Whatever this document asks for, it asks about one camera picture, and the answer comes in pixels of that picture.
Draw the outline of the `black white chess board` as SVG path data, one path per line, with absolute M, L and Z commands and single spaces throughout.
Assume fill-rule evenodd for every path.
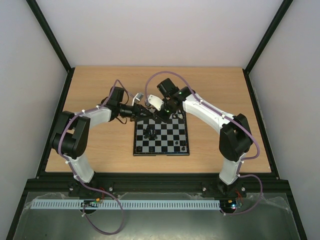
M 134 123 L 134 156 L 188 156 L 190 154 L 187 116 L 183 110 L 171 114 L 167 122 L 152 118 Z

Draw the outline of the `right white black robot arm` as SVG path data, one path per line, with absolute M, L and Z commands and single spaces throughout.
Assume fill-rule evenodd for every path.
M 223 166 L 219 173 L 218 191 L 229 196 L 236 189 L 235 181 L 253 140 L 247 118 L 243 114 L 233 115 L 205 101 L 190 87 L 179 89 L 169 79 L 157 85 L 163 95 L 159 98 L 148 95 L 148 103 L 155 108 L 156 120 L 166 122 L 177 110 L 191 114 L 213 128 L 219 135 L 219 151 L 223 156 Z

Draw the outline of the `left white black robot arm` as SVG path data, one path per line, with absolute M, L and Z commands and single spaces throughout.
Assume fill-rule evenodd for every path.
M 109 96 L 96 107 L 76 113 L 63 111 L 59 115 L 49 144 L 57 154 L 65 158 L 77 181 L 89 183 L 94 176 L 94 170 L 85 155 L 91 128 L 118 117 L 137 121 L 148 114 L 147 109 L 139 104 L 143 93 L 133 96 L 131 104 L 124 104 L 122 101 L 126 93 L 125 88 L 115 86 L 110 89 Z

